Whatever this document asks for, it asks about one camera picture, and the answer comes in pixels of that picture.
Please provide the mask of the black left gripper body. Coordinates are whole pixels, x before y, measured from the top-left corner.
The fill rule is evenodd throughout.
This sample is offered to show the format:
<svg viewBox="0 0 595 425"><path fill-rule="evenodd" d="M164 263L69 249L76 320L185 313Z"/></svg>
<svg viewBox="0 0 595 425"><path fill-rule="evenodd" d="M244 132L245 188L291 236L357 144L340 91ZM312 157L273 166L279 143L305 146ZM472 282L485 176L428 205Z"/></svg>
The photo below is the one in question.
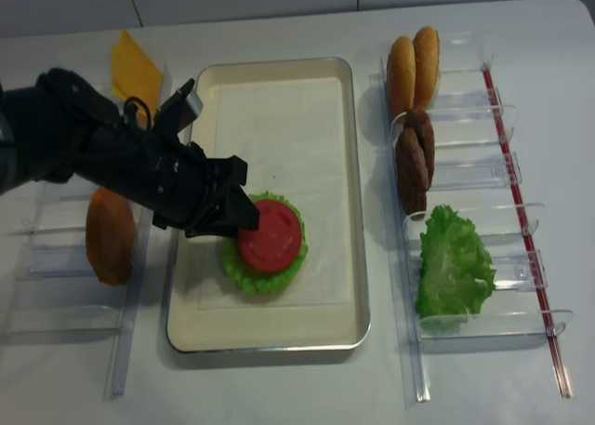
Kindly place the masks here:
<svg viewBox="0 0 595 425"><path fill-rule="evenodd" d="M106 127L90 137L87 178L149 208L155 226L186 232L201 219L222 217L225 192L246 184L247 163L237 156L207 158L196 144L153 133L116 134Z"/></svg>

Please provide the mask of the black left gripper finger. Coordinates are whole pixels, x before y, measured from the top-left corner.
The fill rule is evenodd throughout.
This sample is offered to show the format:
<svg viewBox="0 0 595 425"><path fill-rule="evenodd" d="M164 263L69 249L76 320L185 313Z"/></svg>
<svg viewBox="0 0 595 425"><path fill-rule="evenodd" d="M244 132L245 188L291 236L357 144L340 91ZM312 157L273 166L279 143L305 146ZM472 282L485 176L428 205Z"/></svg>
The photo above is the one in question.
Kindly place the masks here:
<svg viewBox="0 0 595 425"><path fill-rule="evenodd" d="M187 238L200 236L237 237L238 227L225 219L208 216L185 232Z"/></svg>
<svg viewBox="0 0 595 425"><path fill-rule="evenodd" d="M240 186L233 185L225 192L222 212L225 227L248 231L259 227L259 210Z"/></svg>

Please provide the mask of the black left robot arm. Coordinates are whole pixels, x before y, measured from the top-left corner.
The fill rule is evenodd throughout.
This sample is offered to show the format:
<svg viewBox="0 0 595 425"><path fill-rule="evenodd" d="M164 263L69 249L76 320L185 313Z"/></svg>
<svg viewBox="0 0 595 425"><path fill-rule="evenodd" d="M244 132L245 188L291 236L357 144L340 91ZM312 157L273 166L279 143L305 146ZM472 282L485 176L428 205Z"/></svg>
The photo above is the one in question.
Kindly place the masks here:
<svg viewBox="0 0 595 425"><path fill-rule="evenodd" d="M122 107L77 73L54 68L34 86L1 93L1 191L78 175L150 209L154 226L189 237L254 231L259 212L243 187L247 164L209 158L179 132L203 104L189 79L141 127L138 97Z"/></svg>

